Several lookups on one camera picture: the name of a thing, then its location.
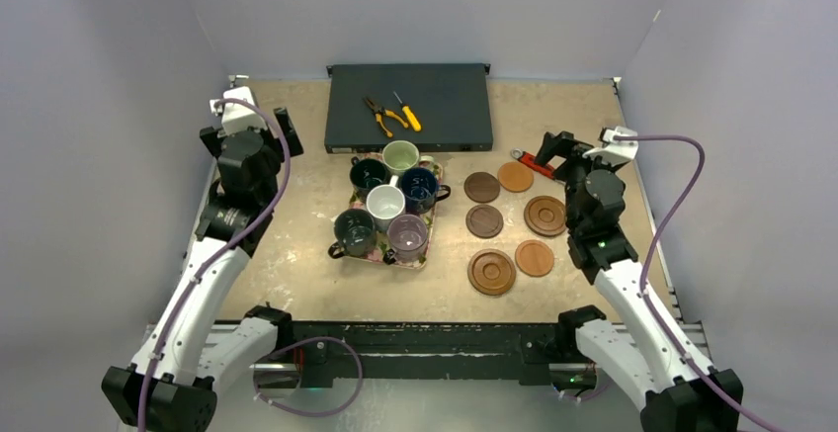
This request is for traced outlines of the glossy brown ringed coaster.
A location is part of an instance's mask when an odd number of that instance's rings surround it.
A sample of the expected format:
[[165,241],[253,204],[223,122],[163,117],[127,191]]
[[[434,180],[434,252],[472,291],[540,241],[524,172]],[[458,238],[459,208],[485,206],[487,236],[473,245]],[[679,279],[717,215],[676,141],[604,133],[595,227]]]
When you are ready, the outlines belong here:
[[536,196],[524,209],[527,227],[535,234],[556,237],[566,231],[565,204],[551,196]]
[[476,252],[466,268],[471,285],[488,296],[502,296],[509,292],[516,281],[516,266],[503,251],[483,249]]

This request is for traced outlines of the glossy brown ringed coaster front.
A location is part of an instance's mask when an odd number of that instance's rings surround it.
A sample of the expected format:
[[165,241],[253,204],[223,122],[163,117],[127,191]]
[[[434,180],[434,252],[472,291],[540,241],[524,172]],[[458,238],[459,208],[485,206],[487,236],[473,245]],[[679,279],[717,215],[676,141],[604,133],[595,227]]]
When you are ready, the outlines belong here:
[[516,281],[516,266],[503,251],[483,249],[476,252],[466,268],[471,285],[488,296],[502,296],[509,292]]

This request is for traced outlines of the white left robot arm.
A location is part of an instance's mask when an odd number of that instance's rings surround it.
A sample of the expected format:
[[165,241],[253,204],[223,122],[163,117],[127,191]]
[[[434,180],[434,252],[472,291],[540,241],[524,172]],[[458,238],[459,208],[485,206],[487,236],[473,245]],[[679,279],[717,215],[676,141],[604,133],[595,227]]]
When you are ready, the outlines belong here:
[[251,308],[233,332],[206,343],[235,280],[250,262],[303,153],[286,109],[268,124],[252,112],[240,130],[205,128],[201,139],[218,175],[208,190],[196,239],[171,300],[124,368],[111,367],[101,389],[121,422],[145,431],[205,431],[221,396],[257,360],[288,358],[291,317]]

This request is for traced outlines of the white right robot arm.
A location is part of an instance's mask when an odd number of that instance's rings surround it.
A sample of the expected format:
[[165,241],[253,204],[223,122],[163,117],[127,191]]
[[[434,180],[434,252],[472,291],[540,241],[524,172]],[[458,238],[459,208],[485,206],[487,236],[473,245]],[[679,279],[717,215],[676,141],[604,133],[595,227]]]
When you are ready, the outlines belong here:
[[648,262],[620,226],[626,204],[621,168],[634,161],[643,136],[604,128],[598,146],[567,131],[546,133],[535,157],[562,163],[568,252],[596,291],[618,313],[623,338],[592,305],[563,312],[549,347],[569,360],[592,361],[634,403],[645,431],[734,431],[744,388],[732,370],[720,370],[669,313],[648,281]]

